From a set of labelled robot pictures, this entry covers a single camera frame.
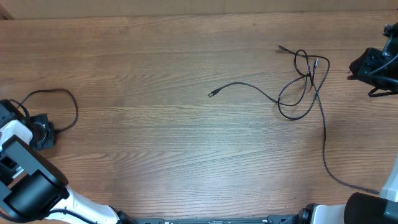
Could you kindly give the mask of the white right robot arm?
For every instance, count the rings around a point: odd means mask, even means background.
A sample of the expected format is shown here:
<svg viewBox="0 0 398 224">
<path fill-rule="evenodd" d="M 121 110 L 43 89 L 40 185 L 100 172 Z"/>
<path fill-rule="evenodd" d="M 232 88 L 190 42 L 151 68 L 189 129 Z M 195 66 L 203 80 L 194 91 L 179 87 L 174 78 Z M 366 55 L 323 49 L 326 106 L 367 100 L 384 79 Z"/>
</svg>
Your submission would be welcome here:
<svg viewBox="0 0 398 224">
<path fill-rule="evenodd" d="M 373 86 L 371 98 L 397 94 L 397 24 L 385 25 L 388 41 L 383 50 L 367 48 L 353 61 L 349 80 Z M 308 204 L 285 223 L 397 224 L 397 163 L 379 193 L 356 192 L 342 205 Z"/>
</svg>

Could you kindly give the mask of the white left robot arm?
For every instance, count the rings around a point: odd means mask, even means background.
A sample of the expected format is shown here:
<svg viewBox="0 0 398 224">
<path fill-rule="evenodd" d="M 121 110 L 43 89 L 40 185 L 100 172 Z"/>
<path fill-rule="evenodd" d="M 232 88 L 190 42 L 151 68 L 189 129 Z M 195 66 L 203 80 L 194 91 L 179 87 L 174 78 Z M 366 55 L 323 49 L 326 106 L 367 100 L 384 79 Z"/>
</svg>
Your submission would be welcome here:
<svg viewBox="0 0 398 224">
<path fill-rule="evenodd" d="M 14 100 L 1 100 L 1 218 L 16 223 L 134 223 L 124 212 L 72 190 L 68 179 L 39 150 L 52 147 L 47 115 L 34 117 Z"/>
</svg>

